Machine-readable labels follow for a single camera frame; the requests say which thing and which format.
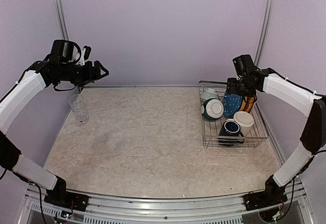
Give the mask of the small clear glass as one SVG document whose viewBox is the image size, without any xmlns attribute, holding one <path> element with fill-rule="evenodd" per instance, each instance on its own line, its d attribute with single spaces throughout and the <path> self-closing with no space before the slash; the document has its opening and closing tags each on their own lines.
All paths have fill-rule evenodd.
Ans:
<svg viewBox="0 0 326 224">
<path fill-rule="evenodd" d="M 72 104 L 71 104 L 71 109 L 74 113 L 76 113 L 77 115 L 82 115 L 84 113 L 87 112 L 86 109 L 86 103 L 80 99 L 75 100 Z"/>
</svg>

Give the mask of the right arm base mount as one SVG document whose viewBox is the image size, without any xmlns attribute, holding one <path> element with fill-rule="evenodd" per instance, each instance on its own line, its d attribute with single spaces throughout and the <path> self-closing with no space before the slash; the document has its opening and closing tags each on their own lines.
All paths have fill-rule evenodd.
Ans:
<svg viewBox="0 0 326 224">
<path fill-rule="evenodd" d="M 288 201 L 285 186 L 279 186 L 270 176 L 265 182 L 265 189 L 258 192 L 249 192 L 243 196 L 247 211 L 270 207 Z"/>
</svg>

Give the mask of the large clear glass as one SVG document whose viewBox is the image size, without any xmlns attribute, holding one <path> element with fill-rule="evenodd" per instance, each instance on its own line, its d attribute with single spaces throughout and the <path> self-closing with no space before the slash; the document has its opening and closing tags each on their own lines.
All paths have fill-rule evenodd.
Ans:
<svg viewBox="0 0 326 224">
<path fill-rule="evenodd" d="M 71 96 L 68 100 L 70 108 L 74 113 L 76 120 L 79 123 L 87 123 L 89 120 L 89 115 L 87 111 L 87 105 L 84 100 L 83 95 L 75 94 Z"/>
</svg>

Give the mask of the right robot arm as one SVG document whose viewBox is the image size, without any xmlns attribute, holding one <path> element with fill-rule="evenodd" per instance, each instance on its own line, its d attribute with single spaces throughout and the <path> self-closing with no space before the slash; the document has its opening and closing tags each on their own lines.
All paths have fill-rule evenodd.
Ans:
<svg viewBox="0 0 326 224">
<path fill-rule="evenodd" d="M 272 68 L 258 68 L 249 54 L 232 60 L 237 77 L 231 82 L 231 92 L 247 98 L 257 92 L 280 99 L 285 108 L 272 106 L 275 122 L 283 133 L 298 144 L 282 166 L 266 181 L 267 190 L 261 202 L 270 206 L 280 198 L 280 188 L 301 174 L 325 146 L 325 95 L 313 92 L 282 76 Z"/>
</svg>

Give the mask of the blue polka dot plate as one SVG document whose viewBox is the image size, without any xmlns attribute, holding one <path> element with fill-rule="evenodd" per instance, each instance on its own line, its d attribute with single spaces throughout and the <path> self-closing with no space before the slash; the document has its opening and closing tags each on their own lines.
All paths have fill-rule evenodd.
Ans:
<svg viewBox="0 0 326 224">
<path fill-rule="evenodd" d="M 241 108 L 242 100 L 241 95 L 225 93 L 223 97 L 224 116 L 229 118 L 238 112 Z"/>
</svg>

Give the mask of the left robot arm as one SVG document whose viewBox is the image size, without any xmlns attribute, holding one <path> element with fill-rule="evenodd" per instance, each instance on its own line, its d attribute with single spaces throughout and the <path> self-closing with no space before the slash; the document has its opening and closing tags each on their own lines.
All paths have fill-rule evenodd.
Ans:
<svg viewBox="0 0 326 224">
<path fill-rule="evenodd" d="M 68 40 L 54 40 L 49 54 L 26 68 L 18 81 L 1 98 L 1 167 L 46 190 L 60 206 L 71 202 L 71 194 L 59 185 L 65 181 L 25 156 L 8 133 L 21 114 L 46 88 L 68 82 L 81 88 L 109 75 L 99 61 L 90 61 L 92 49 Z"/>
</svg>

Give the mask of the yellow polka dot plate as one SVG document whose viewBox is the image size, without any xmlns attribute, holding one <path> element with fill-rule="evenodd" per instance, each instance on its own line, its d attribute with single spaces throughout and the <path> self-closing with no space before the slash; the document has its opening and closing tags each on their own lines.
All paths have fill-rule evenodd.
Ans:
<svg viewBox="0 0 326 224">
<path fill-rule="evenodd" d="M 241 104 L 241 107 L 240 107 L 240 111 L 245 111 L 247 112 L 247 108 L 248 108 L 248 105 L 247 105 L 247 98 L 246 96 L 243 97 L 243 100 L 242 100 L 242 104 Z"/>
</svg>

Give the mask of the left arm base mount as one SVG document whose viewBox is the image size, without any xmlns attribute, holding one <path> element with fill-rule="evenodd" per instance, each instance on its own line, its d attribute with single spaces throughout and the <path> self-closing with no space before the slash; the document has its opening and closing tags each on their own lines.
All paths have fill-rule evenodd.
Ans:
<svg viewBox="0 0 326 224">
<path fill-rule="evenodd" d="M 86 211 L 89 196 L 67 191 L 66 181 L 57 177 L 57 182 L 52 190 L 46 190 L 44 201 L 46 203 L 67 208 L 70 210 Z"/>
</svg>

